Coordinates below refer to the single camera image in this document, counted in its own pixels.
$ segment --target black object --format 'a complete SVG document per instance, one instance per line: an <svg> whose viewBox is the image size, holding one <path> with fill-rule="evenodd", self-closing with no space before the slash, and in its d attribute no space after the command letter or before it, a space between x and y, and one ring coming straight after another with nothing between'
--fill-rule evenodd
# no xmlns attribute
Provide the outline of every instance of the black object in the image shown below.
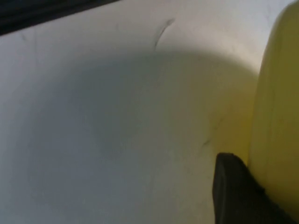
<svg viewBox="0 0 299 224"><path fill-rule="evenodd" d="M216 224L296 224L233 154L217 155L213 201Z"/></svg>
<svg viewBox="0 0 299 224"><path fill-rule="evenodd" d="M0 35L118 0L0 0Z"/></svg>

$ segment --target white surface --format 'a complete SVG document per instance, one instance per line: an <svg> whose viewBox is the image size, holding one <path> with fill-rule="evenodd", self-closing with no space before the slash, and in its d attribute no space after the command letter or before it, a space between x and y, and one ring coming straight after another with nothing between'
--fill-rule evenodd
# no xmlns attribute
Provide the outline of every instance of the white surface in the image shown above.
<svg viewBox="0 0 299 224"><path fill-rule="evenodd" d="M215 148L289 2L124 0L1 37L0 222L213 223Z"/></svg>

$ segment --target scratch mark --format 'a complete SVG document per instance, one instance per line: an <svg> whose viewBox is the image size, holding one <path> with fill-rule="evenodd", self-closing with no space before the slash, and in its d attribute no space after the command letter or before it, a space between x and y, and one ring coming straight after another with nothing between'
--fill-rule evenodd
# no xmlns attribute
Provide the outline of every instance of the scratch mark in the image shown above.
<svg viewBox="0 0 299 224"><path fill-rule="evenodd" d="M205 147L205 146L208 146L210 143L211 143L211 139L206 140L206 141L202 144L201 148L203 148L203 147Z"/></svg>
<svg viewBox="0 0 299 224"><path fill-rule="evenodd" d="M217 130L218 130L218 128L220 127L220 125L222 124L222 122L224 121L224 119L225 119L225 117L223 117L223 118L221 118L221 119L219 120L219 122L217 123L217 125L214 127L214 131L217 131Z"/></svg>
<svg viewBox="0 0 299 224"><path fill-rule="evenodd" d="M166 21L166 23L163 25L163 27L161 28L159 34L157 35L157 37L155 38L155 43L154 43L154 50L157 49L157 46L163 36L163 34L166 32L166 30L175 22L175 19L170 19L168 21Z"/></svg>
<svg viewBox="0 0 299 224"><path fill-rule="evenodd" d="M34 28L34 57L36 61L36 66L38 66L38 56L37 56L37 33L36 33L36 28Z"/></svg>
<svg viewBox="0 0 299 224"><path fill-rule="evenodd" d="M26 36L25 36L23 33L21 33L21 38L22 38L22 40L23 40L24 42L27 41L27 38L26 38Z"/></svg>

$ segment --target dark edge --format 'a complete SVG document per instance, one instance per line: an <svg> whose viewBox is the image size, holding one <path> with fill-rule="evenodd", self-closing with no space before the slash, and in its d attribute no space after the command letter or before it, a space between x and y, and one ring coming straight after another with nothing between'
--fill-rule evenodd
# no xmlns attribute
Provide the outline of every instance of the dark edge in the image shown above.
<svg viewBox="0 0 299 224"><path fill-rule="evenodd" d="M116 1L119 0L92 0L76 5L69 3L54 4L11 16L0 16L0 35L5 35Z"/></svg>

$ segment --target yellow object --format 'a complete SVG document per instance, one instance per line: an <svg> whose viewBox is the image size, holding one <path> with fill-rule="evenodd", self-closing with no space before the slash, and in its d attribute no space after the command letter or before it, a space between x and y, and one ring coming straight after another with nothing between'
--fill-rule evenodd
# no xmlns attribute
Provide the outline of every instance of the yellow object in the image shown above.
<svg viewBox="0 0 299 224"><path fill-rule="evenodd" d="M299 220L299 3L281 14L258 87L249 169L267 194Z"/></svg>

